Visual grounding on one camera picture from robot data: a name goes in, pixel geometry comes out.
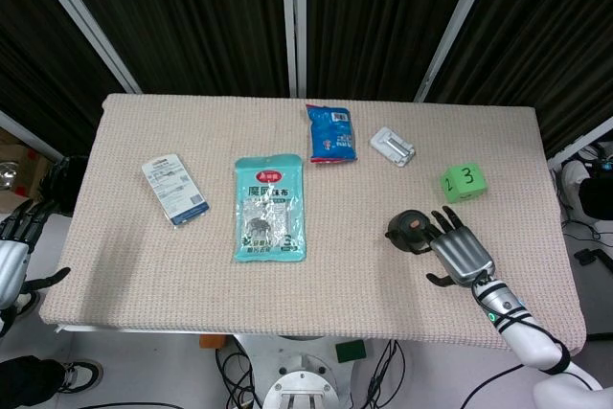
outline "green cube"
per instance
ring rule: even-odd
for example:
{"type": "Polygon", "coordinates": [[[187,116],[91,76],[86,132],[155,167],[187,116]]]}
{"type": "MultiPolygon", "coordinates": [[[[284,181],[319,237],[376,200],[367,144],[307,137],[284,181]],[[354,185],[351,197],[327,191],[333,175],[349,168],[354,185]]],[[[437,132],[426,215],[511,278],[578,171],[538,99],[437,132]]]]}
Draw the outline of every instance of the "green cube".
{"type": "Polygon", "coordinates": [[[450,167],[441,176],[441,187],[449,203],[469,200],[488,189],[486,179],[475,163],[450,167]]]}

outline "teal packaged bag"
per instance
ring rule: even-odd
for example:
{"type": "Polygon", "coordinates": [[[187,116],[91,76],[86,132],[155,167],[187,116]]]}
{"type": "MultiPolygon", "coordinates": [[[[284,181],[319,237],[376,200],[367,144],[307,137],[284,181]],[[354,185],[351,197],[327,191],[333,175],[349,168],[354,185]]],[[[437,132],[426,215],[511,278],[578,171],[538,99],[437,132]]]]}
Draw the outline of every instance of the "teal packaged bag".
{"type": "Polygon", "coordinates": [[[307,254],[303,162],[298,155],[245,157],[237,172],[237,261],[301,261],[307,254]]]}

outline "small white plastic item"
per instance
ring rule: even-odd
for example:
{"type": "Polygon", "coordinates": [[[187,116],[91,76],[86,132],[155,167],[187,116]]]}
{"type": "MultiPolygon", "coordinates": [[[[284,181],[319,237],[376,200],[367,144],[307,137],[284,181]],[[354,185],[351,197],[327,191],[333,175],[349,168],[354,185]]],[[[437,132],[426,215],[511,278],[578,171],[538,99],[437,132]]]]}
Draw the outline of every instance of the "small white plastic item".
{"type": "Polygon", "coordinates": [[[382,127],[371,138],[371,146],[398,167],[403,167],[415,156],[413,145],[404,141],[387,126],[382,127]]]}

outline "red logo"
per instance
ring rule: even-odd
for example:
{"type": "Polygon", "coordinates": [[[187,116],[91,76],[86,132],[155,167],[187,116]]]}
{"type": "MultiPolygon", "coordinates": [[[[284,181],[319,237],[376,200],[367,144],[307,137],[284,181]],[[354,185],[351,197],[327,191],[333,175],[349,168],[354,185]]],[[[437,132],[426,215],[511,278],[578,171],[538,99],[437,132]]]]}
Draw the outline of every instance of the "red logo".
{"type": "Polygon", "coordinates": [[[260,182],[279,182],[281,181],[281,173],[272,170],[260,171],[256,174],[256,179],[260,182]]]}

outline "cardboard box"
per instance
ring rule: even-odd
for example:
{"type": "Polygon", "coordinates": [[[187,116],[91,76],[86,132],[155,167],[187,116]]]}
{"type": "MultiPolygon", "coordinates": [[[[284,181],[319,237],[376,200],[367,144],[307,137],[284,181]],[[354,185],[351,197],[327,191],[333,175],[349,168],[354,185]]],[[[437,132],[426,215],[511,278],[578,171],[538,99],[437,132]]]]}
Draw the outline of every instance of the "cardboard box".
{"type": "Polygon", "coordinates": [[[17,175],[11,189],[0,191],[0,213],[11,213],[28,198],[40,199],[38,186],[51,162],[35,150],[19,145],[0,145],[0,163],[16,162],[17,175]]]}

